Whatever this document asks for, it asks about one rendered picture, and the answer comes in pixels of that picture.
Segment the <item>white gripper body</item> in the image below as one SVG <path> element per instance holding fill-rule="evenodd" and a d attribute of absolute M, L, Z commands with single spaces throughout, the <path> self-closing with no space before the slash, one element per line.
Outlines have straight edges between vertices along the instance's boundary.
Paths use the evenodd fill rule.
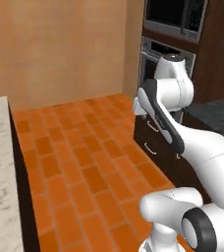
<path fill-rule="evenodd" d="M 134 98 L 134 104 L 133 104 L 133 112 L 135 116 L 145 116 L 146 112 L 145 110 L 140 106 L 139 100 L 137 97 Z"/>

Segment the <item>silver built-in oven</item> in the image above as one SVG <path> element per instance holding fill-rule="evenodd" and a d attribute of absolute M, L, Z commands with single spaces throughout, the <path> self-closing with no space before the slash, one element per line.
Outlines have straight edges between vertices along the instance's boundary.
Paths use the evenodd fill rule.
<path fill-rule="evenodd" d="M 175 79 L 178 82 L 178 104 L 171 106 L 169 111 L 178 123 L 183 120 L 183 109 L 194 98 L 194 85 L 190 76 L 195 57 L 190 52 L 147 37 L 141 40 L 139 86 L 146 80 Z"/>

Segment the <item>silver microwave oven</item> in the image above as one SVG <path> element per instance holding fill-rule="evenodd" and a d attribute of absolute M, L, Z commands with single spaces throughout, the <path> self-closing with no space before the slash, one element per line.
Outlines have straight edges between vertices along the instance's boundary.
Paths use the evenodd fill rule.
<path fill-rule="evenodd" d="M 143 27 L 198 42 L 208 0 L 146 0 Z"/>

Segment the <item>dark brown drawer cabinet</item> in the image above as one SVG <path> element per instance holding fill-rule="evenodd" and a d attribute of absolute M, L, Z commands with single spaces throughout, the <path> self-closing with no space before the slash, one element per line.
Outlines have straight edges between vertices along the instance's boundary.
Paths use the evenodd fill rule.
<path fill-rule="evenodd" d="M 177 155 L 168 147 L 168 144 L 161 134 L 159 132 L 154 132 L 148 127 L 146 124 L 147 120 L 149 120 L 155 127 L 149 116 L 145 119 L 141 116 L 136 117 L 134 140 L 137 144 L 176 187 L 194 187 L 201 194 L 203 202 L 206 204 L 210 203 L 211 199 L 202 187 L 196 177 L 196 173 L 189 163 L 182 157 L 177 157 Z M 157 152 L 157 155 L 152 155 L 145 148 L 143 145 L 144 143 L 147 143 L 154 152 Z"/>

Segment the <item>dark brown tall cabinet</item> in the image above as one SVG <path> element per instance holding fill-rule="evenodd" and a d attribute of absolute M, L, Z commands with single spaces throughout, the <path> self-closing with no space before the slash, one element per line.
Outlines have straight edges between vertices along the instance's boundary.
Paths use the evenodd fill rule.
<path fill-rule="evenodd" d="M 224 98 L 224 0 L 208 0 L 198 43 L 148 28 L 142 29 L 142 35 L 196 55 L 195 102 Z"/>

